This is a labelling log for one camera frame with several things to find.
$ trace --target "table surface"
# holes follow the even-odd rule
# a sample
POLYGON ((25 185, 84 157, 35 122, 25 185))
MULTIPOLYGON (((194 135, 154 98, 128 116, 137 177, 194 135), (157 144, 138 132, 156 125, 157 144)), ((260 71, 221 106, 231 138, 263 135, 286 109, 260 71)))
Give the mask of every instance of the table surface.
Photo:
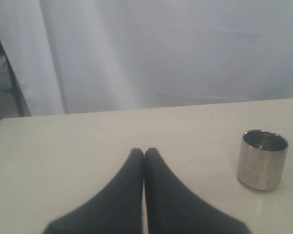
POLYGON ((40 234, 93 197, 133 147, 157 147, 175 174, 253 234, 293 234, 293 99, 4 119, 0 234, 40 234), (282 181, 255 192, 236 179, 241 135, 289 141, 282 181))

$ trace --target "stainless steel cup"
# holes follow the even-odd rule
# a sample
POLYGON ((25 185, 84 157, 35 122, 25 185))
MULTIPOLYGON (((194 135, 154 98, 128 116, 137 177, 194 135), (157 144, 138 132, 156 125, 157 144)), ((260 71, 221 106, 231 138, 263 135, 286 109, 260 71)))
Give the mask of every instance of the stainless steel cup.
POLYGON ((275 189, 282 175, 288 141, 265 130, 250 130, 242 135, 238 179, 258 190, 275 189))

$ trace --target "white table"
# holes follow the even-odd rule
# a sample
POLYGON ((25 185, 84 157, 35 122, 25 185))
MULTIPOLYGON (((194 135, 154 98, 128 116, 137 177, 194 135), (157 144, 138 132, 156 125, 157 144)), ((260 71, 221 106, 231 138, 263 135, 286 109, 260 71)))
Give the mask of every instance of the white table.
POLYGON ((106 185, 133 147, 157 147, 191 190, 253 234, 293 234, 293 99, 4 119, 0 234, 40 234, 106 185), (290 143, 273 192, 236 179, 249 129, 275 131, 290 143))

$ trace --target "white curtain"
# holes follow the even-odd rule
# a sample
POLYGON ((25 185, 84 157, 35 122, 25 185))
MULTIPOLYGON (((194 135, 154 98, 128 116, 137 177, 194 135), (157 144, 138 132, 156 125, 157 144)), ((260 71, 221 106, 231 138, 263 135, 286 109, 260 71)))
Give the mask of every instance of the white curtain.
POLYGON ((32 115, 293 98, 293 0, 0 0, 32 115))

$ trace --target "cup rim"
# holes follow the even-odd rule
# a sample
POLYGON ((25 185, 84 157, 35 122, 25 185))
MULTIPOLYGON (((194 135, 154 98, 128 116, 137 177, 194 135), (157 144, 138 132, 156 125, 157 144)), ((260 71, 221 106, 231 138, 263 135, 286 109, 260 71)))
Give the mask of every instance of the cup rim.
POLYGON ((248 130, 248 131, 244 132, 243 135, 242 135, 242 140, 243 140, 246 144, 248 144, 249 146, 251 146, 251 147, 253 147, 253 148, 255 148, 255 149, 261 150, 261 151, 280 152, 280 151, 284 151, 284 150, 288 149, 288 147, 289 147, 289 142, 288 142, 288 140, 285 139, 285 137, 283 137, 282 135, 280 135, 280 134, 278 134, 278 133, 275 133, 275 132, 272 132, 272 131, 268 131, 268 130, 262 130, 262 129, 252 129, 252 130, 248 130), (251 133, 251 132, 265 132, 265 133, 269 133, 269 134, 275 135, 276 137, 281 138, 281 139, 285 142, 286 147, 283 148, 283 149, 281 149, 281 150, 266 150, 266 149, 259 149, 259 148, 255 147, 255 146, 249 144, 249 143, 246 142, 245 139, 244 139, 245 135, 247 135, 248 133, 251 133))

